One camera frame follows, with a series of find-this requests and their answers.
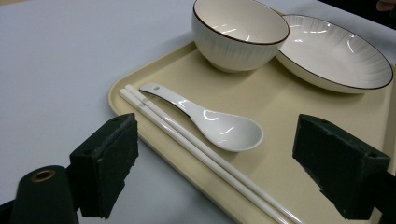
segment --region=beige plastic tray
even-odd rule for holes
[[[262,143],[250,151],[227,152],[206,141],[181,111],[159,98],[148,96],[301,220],[306,223],[371,223],[351,222],[339,215],[303,167],[291,157],[293,140],[299,114],[308,114],[327,119],[393,157],[396,151],[394,82],[365,94],[326,91],[299,79],[277,59],[254,72],[225,74],[214,69],[193,43],[117,80],[108,93],[108,102],[114,112],[118,115],[134,112],[140,138],[242,223],[275,222],[120,98],[119,90],[126,84],[139,88],[149,81],[160,83],[207,108],[258,121],[265,131]],[[378,216],[378,212],[373,215],[375,219]]]

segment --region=plate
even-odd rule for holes
[[[276,57],[296,76],[321,88],[364,93],[393,79],[388,60],[370,43],[328,21],[285,15],[290,35]]]

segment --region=black foam block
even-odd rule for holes
[[[75,196],[84,217],[110,216],[138,156],[134,114],[109,120],[72,154],[70,178],[80,186]]]
[[[348,219],[369,219],[390,157],[325,119],[300,115],[293,158]]]

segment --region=white ceramic bowl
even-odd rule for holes
[[[364,93],[392,81],[388,60],[364,39],[320,19],[283,18],[290,35],[276,57],[296,76],[344,93]]]
[[[197,0],[191,27],[198,50],[225,72],[259,68],[289,35],[279,14],[252,0]]]

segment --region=white chopsticks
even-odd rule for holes
[[[284,224],[289,223],[274,208],[294,223],[303,223],[210,147],[170,118],[132,85],[126,85],[125,89],[120,90],[120,96],[275,221]]]

